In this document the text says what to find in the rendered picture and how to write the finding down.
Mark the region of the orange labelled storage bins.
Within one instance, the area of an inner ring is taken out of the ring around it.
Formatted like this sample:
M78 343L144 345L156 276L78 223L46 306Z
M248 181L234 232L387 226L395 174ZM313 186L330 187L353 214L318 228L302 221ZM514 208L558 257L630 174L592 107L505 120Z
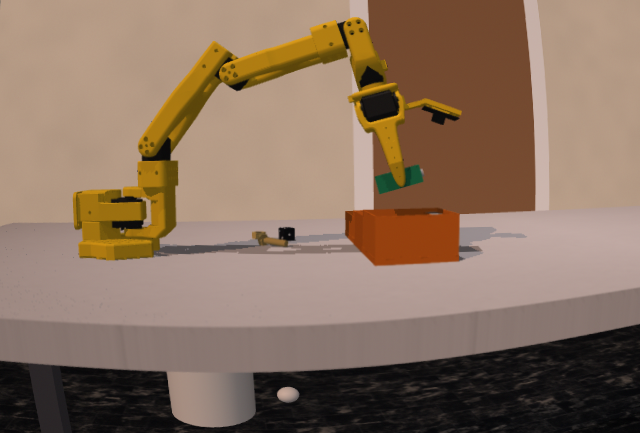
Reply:
M456 262L459 215L440 208L345 211L345 236L374 266Z

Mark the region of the black die with white pips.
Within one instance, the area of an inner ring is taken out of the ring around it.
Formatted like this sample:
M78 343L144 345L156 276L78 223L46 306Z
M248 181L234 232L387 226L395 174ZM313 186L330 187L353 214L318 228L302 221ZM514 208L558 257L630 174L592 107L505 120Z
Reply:
M280 227L279 228L279 239L294 241L295 240L295 228L292 227Z

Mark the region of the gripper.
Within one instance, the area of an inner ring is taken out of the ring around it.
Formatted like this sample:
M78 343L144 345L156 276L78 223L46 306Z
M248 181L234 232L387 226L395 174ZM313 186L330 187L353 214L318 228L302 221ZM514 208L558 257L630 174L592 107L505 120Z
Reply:
M399 93L397 83L370 84L351 96L348 96L348 100L349 103L354 102L358 121L366 133L375 132L378 136L390 171L400 187L405 185L405 169L397 126L405 123L405 111L427 104L422 110L433 113L431 121L441 125L444 125L445 118L456 121L462 113L461 110L426 98L406 104L404 96Z

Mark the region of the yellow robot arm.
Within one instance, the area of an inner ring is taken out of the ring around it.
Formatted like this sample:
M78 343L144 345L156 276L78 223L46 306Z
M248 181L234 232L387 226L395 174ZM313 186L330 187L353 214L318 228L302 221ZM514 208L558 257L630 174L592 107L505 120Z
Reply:
M83 236L78 244L79 257L152 258L154 250L160 249L159 239L176 227L178 160L171 160L171 153L222 82L240 91L319 63L346 58L349 49L359 91L370 84L387 84L386 61L380 61L364 20L359 17L341 23L334 20L311 27L310 31L310 36L242 58L213 41L140 138L138 187L124 187L125 197L121 197L121 189L77 194L77 216L78 222L82 222ZM142 227L147 211L146 201L137 199L140 197L153 200L148 227ZM121 235L120 228L124 230Z

